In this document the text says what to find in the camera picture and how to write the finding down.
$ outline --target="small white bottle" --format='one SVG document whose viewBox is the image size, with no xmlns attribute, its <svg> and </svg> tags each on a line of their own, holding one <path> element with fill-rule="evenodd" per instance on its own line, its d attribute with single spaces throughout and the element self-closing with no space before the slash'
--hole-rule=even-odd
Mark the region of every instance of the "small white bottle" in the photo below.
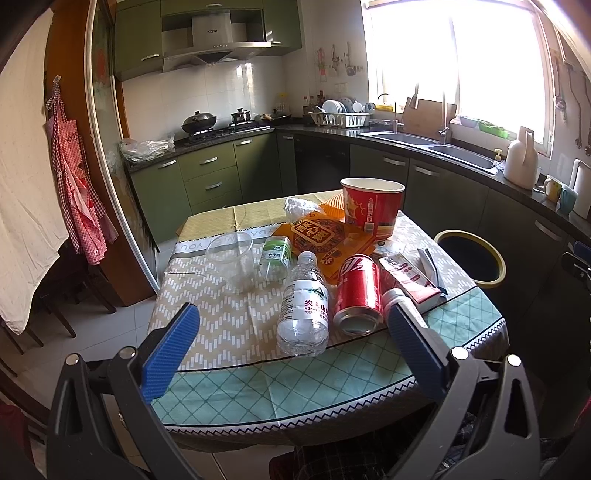
<svg viewBox="0 0 591 480">
<path fill-rule="evenodd" d="M 283 290 L 277 345 L 286 354 L 320 355 L 329 340 L 329 292 L 312 252 L 302 252 Z"/>
</svg>

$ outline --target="gas stove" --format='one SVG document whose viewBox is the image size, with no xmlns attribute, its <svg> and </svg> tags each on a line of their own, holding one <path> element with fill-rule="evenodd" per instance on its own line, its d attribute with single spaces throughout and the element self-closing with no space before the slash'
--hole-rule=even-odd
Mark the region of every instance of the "gas stove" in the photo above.
<svg viewBox="0 0 591 480">
<path fill-rule="evenodd" d="M 261 130 L 269 130 L 270 128 L 271 127 L 269 127 L 268 125 L 261 125 L 256 122 L 240 122 L 237 124 L 228 124 L 226 128 L 219 128 L 217 130 L 211 128 L 209 130 L 204 130 L 202 132 L 197 132 L 193 135 L 189 135 L 187 138 L 177 140 L 176 142 L 174 142 L 174 145 L 175 147 L 186 147 L 187 145 L 199 144 L 201 142 L 212 140 L 214 138 L 225 137 L 236 132 L 258 132 Z"/>
</svg>

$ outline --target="bright window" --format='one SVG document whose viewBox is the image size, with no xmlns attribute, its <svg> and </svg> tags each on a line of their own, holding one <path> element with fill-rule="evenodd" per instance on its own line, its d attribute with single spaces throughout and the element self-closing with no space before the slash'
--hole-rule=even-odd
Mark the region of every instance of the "bright window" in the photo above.
<svg viewBox="0 0 591 480">
<path fill-rule="evenodd" d="M 547 149 L 551 109 L 547 46 L 538 17 L 519 0 L 368 2 L 370 96 L 405 105 L 419 98 L 458 104 L 458 114 L 535 131 Z"/>
</svg>

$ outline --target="bottle cap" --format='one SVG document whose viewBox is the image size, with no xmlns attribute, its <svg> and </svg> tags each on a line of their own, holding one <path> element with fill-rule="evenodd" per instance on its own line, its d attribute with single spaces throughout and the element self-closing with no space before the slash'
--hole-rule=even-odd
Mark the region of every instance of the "bottle cap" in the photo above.
<svg viewBox="0 0 591 480">
<path fill-rule="evenodd" d="M 307 260 L 312 260 L 314 263 L 316 263 L 316 255 L 314 255 L 314 252 L 302 252 L 297 258 L 298 263 L 303 263 Z"/>
</svg>

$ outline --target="dining table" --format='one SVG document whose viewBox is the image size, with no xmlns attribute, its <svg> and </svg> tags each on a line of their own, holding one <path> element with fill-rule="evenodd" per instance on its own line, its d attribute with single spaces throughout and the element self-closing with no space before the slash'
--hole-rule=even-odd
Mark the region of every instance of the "dining table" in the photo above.
<svg viewBox="0 0 591 480">
<path fill-rule="evenodd" d="M 299 196 L 316 204 L 337 193 Z M 206 248 L 218 235 L 245 231 L 255 262 L 265 240 L 287 222 L 285 199 L 227 207 L 189 217 L 164 271 L 148 332 L 164 327 L 185 302 L 200 313 L 199 332 L 152 407 L 183 448 L 216 452 L 248 445 L 317 445 L 384 427 L 427 405 L 385 325 L 352 338 L 329 328 L 326 350 L 284 355 L 275 340 L 282 282 L 257 277 L 246 294 L 226 286 Z M 392 236 L 373 256 L 401 252 L 420 265 L 428 248 L 447 296 L 423 319 L 448 347 L 500 359 L 509 346 L 505 320 L 474 281 L 402 211 Z"/>
</svg>

